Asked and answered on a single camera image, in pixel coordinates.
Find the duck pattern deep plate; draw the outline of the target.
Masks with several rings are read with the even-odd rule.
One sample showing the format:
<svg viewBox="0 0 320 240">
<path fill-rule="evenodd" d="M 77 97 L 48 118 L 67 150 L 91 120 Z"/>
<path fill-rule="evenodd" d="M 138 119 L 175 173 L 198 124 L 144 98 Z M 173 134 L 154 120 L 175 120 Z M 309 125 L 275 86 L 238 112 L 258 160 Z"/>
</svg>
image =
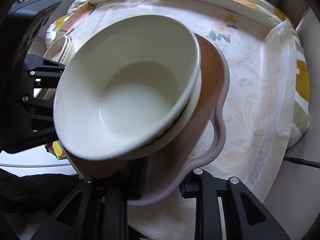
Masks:
<svg viewBox="0 0 320 240">
<path fill-rule="evenodd" d="M 45 59 L 67 65 L 74 53 L 73 36 L 63 35 L 52 43 L 43 57 Z M 55 95 L 55 91 L 56 89 L 53 88 L 35 88 L 34 97 L 38 99 L 52 100 Z"/>
</svg>

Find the pink square handled dish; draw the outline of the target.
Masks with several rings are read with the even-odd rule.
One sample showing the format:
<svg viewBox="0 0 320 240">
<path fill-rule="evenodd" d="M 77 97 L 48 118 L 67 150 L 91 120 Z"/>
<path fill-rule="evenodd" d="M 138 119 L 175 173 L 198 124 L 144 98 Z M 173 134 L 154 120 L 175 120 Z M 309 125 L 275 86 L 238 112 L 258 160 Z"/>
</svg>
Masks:
<svg viewBox="0 0 320 240">
<path fill-rule="evenodd" d="M 127 203 L 129 206 L 147 206 L 171 194 L 189 172 L 217 158 L 226 141 L 222 110 L 229 89 L 229 68 L 223 53 L 212 41 L 200 34 L 196 38 L 201 50 L 202 85 L 197 106 L 186 126 L 170 143 L 149 155 L 147 165 L 142 168 L 138 167 L 140 159 L 91 161 L 68 153 L 68 160 L 81 178 L 109 177 L 131 164 L 133 175 L 145 172 L 142 176 L 144 191 L 139 197 L 130 197 Z M 214 128 L 214 140 L 202 155 L 193 156 L 209 122 Z"/>
</svg>

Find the white ribbed small bowl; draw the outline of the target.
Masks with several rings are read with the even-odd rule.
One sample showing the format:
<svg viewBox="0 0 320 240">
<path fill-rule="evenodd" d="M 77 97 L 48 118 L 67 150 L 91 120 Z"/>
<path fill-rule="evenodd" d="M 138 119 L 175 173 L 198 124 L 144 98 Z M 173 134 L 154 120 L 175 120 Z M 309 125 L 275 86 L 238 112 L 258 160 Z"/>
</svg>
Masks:
<svg viewBox="0 0 320 240">
<path fill-rule="evenodd" d="M 54 99 L 64 149 L 85 160 L 137 159 L 184 110 L 200 73 L 200 45 L 181 22 L 140 15 L 90 38 L 67 64 Z"/>
</svg>

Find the plain white plate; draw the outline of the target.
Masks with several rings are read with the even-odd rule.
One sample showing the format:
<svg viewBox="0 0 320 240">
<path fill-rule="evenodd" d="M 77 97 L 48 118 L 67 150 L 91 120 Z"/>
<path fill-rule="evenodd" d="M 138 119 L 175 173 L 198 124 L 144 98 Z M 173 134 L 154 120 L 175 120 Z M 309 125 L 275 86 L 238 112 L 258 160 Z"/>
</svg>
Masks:
<svg viewBox="0 0 320 240">
<path fill-rule="evenodd" d="M 72 35 L 63 35 L 50 45 L 43 57 L 67 65 L 74 53 Z"/>
</svg>

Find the cream yellow-patterned bowl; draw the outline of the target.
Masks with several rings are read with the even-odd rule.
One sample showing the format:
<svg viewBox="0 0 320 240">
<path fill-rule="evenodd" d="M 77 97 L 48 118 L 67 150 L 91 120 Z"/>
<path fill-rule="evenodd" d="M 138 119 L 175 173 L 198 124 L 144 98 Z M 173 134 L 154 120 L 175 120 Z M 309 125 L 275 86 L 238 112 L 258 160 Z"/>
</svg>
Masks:
<svg viewBox="0 0 320 240">
<path fill-rule="evenodd" d="M 173 124 L 163 134 L 161 134 L 159 137 L 154 139 L 149 144 L 141 148 L 138 148 L 128 154 L 125 154 L 123 157 L 119 157 L 119 159 L 133 160 L 133 159 L 142 158 L 159 151 L 168 143 L 172 142 L 181 133 L 181 131 L 187 125 L 188 121 L 191 119 L 191 116 L 193 115 L 200 98 L 201 85 L 202 85 L 202 76 L 201 76 L 201 70 L 200 70 L 195 86 L 191 93 L 191 96 L 185 108 L 183 109 L 182 113 L 173 122 Z"/>
</svg>

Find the floral white tablecloth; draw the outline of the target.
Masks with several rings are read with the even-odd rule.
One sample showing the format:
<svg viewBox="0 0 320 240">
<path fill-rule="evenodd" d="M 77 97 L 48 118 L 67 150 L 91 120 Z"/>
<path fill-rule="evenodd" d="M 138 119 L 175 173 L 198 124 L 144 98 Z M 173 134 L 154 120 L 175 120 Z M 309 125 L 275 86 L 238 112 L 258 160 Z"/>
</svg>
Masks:
<svg viewBox="0 0 320 240">
<path fill-rule="evenodd" d="M 229 66 L 223 108 L 226 143 L 205 170 L 236 176 L 264 200 L 277 176 L 293 123 L 297 50 L 289 22 L 265 27 L 212 0 L 114 0 L 78 19 L 73 38 L 80 48 L 111 25 L 137 15 L 163 15 L 213 41 Z"/>
</svg>

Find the green striped floral duvet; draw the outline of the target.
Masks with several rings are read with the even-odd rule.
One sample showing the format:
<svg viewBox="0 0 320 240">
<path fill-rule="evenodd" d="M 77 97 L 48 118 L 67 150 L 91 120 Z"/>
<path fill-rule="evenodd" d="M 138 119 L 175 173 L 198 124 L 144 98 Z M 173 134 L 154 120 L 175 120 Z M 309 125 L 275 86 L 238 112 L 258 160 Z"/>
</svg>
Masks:
<svg viewBox="0 0 320 240">
<path fill-rule="evenodd" d="M 47 30 L 50 46 L 61 33 L 80 23 L 90 0 L 75 0 L 65 16 Z M 230 71 L 224 111 L 227 142 L 234 147 L 291 147 L 308 130 L 310 83 L 304 51 L 295 27 L 273 13 L 266 0 L 234 0 L 255 9 L 278 25 L 268 29 L 234 12 L 214 7 L 208 38 L 224 52 Z"/>
</svg>

